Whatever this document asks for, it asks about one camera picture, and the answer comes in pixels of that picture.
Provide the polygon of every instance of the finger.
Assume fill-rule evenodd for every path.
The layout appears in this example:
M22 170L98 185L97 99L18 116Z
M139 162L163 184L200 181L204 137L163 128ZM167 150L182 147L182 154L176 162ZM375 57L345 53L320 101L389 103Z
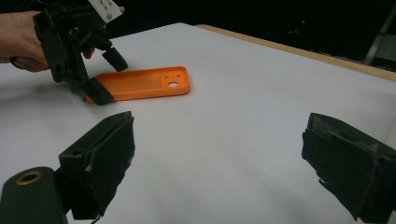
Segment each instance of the finger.
M89 48L89 49L84 50L84 51L82 52L82 54L84 55L84 57L85 57L86 59L90 59L90 58L92 57L92 55L93 55L94 52L95 52L95 49L94 49L94 48Z
M20 57L15 64L21 69L29 72L40 72L49 69L45 63L39 62L32 58Z
M40 45L31 45L30 49L27 52L28 54L21 56L24 56L24 58L35 59L37 62L40 62L42 64L47 64L46 57L44 56L44 51Z

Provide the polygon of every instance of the white table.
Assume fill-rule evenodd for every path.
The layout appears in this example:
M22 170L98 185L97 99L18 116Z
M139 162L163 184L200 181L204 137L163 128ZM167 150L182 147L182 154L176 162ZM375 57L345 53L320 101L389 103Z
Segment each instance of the white table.
M302 133L316 112L388 142L395 82L182 23L113 44L130 69L185 66L191 92L98 106L49 71L0 64L1 184L57 169L91 127L130 110L135 156L99 223L352 222L302 159ZM86 66L91 76L112 71L99 52Z

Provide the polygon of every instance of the dark background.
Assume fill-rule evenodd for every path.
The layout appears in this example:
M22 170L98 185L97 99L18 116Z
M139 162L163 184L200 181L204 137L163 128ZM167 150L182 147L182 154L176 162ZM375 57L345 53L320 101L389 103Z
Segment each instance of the dark background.
M357 62L364 60L394 4L394 0L114 1L126 11L107 25L111 37L175 22L207 24Z

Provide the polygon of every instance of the orange phone case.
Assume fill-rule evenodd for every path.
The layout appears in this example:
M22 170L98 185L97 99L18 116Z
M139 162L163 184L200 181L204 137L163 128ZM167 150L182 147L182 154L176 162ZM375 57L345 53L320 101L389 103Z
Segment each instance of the orange phone case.
M105 73L96 79L113 95L113 101L181 95L190 90L183 66ZM90 97L85 99L93 103Z

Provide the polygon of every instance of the human hand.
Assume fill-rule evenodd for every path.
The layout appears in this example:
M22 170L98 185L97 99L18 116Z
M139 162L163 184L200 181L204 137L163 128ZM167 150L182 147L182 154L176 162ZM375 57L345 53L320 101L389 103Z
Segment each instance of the human hand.
M39 72L49 69L41 43L35 33L33 16L38 11L0 14L0 63L13 63L20 69ZM84 50L85 58L90 59L94 49Z

